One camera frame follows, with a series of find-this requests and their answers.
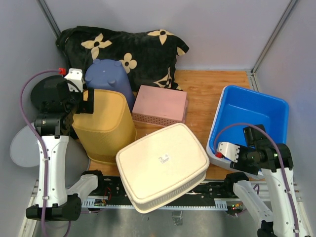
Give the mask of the black large bucket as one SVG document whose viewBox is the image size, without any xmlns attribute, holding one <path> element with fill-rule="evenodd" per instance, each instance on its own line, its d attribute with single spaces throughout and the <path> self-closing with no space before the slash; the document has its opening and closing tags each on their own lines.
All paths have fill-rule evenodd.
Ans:
<svg viewBox="0 0 316 237">
<path fill-rule="evenodd" d="M 69 88 L 62 76 L 49 76 L 38 82 L 31 92 L 31 103 L 42 114 L 65 112 Z"/>
</svg>

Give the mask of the yellow slatted basket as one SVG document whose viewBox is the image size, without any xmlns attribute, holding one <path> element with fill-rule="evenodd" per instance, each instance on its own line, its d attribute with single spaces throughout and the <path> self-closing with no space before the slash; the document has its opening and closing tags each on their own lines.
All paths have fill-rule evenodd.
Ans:
<svg viewBox="0 0 316 237">
<path fill-rule="evenodd" d="M 88 157 L 97 163 L 116 164 L 116 155 L 136 140 L 136 128 L 125 96 L 95 89 L 94 112 L 76 114 L 72 124 Z"/>
</svg>

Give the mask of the blue bucket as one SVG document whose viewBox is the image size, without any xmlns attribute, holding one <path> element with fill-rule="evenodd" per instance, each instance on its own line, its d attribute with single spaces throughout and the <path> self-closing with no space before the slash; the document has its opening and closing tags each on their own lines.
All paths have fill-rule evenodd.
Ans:
<svg viewBox="0 0 316 237">
<path fill-rule="evenodd" d="M 121 61 L 95 59 L 85 73 L 87 87 L 122 93 L 132 111 L 135 96 Z"/>
</svg>

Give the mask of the pink small tray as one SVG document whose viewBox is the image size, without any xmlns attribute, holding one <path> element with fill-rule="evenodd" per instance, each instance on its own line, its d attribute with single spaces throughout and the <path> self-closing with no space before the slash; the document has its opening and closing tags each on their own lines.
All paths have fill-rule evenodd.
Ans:
<svg viewBox="0 0 316 237">
<path fill-rule="evenodd" d="M 134 121 L 169 126 L 185 123 L 188 96 L 184 91 L 142 85 L 132 110 Z"/>
</svg>

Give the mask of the grey bucket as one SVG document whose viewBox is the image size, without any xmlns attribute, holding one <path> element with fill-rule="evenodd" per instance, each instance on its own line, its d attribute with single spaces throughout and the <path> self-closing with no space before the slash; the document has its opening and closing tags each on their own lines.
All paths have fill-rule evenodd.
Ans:
<svg viewBox="0 0 316 237">
<path fill-rule="evenodd" d="M 38 140 L 28 126 L 21 129 L 14 137 L 10 145 L 10 157 L 15 164 L 21 167 L 31 168 L 40 164 L 40 152 Z M 65 161 L 65 186 L 75 184 L 81 174 L 89 169 L 90 159 L 83 146 L 69 138 Z"/>
</svg>

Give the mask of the beige perforated basket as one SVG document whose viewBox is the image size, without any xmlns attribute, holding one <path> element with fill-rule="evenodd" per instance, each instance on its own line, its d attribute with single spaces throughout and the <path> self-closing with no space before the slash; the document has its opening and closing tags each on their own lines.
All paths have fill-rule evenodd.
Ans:
<svg viewBox="0 0 316 237">
<path fill-rule="evenodd" d="M 127 197 L 146 214 L 196 187 L 205 179 L 210 161 L 193 132 L 176 123 L 121 149 L 116 163 Z"/>
</svg>

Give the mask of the blue rimmed white tub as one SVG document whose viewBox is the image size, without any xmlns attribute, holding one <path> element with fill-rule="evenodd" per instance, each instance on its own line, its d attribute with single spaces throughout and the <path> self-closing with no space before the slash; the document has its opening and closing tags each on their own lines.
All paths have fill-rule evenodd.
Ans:
<svg viewBox="0 0 316 237">
<path fill-rule="evenodd" d="M 266 94 L 240 86 L 228 85 L 224 87 L 206 145 L 206 152 L 212 164 L 232 170 L 228 159 L 216 157 L 214 151 L 215 138 L 225 127 L 234 123 L 265 125 L 268 116 L 263 108 L 267 98 Z"/>
</svg>

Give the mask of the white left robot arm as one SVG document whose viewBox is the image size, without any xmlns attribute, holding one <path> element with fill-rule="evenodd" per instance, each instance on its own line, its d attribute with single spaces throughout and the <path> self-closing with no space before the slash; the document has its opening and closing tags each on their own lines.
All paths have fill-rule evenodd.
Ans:
<svg viewBox="0 0 316 237">
<path fill-rule="evenodd" d="M 35 204 L 26 209 L 28 219 L 38 221 L 75 221 L 82 202 L 89 194 L 101 195 L 106 183 L 99 170 L 84 171 L 69 189 L 65 183 L 66 150 L 75 114 L 94 112 L 94 90 L 83 98 L 81 85 L 62 76 L 50 76 L 32 90 L 39 104 L 34 122 L 39 145 L 39 189 Z"/>
</svg>

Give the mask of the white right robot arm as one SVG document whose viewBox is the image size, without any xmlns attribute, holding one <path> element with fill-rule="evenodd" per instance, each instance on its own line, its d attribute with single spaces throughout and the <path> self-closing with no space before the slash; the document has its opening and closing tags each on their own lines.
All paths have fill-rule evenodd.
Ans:
<svg viewBox="0 0 316 237">
<path fill-rule="evenodd" d="M 241 123 L 246 146 L 220 142 L 217 152 L 231 162 L 230 167 L 258 175 L 261 172 L 269 191 L 271 208 L 255 193 L 247 179 L 238 178 L 224 184 L 224 193 L 238 197 L 257 223 L 259 237 L 308 237 L 294 189 L 294 164 L 289 147 L 277 144 L 263 125 Z"/>
</svg>

